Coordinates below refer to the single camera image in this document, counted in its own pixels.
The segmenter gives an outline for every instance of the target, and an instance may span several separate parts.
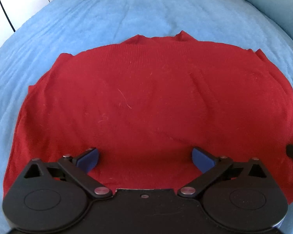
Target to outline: blue bedsheet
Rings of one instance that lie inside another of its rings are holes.
[[[9,230],[1,211],[2,181],[13,132],[29,85],[60,53],[120,43],[136,34],[173,36],[261,48],[293,86],[293,41],[244,0],[54,0],[0,48],[0,234]],[[282,227],[293,233],[293,204]]]

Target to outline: folded clothing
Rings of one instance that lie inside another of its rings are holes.
[[[27,162],[97,147],[89,175],[107,187],[178,189],[200,175],[193,146],[235,161],[258,157],[293,201],[293,89],[261,50],[135,36],[61,54],[29,87],[4,179]]]

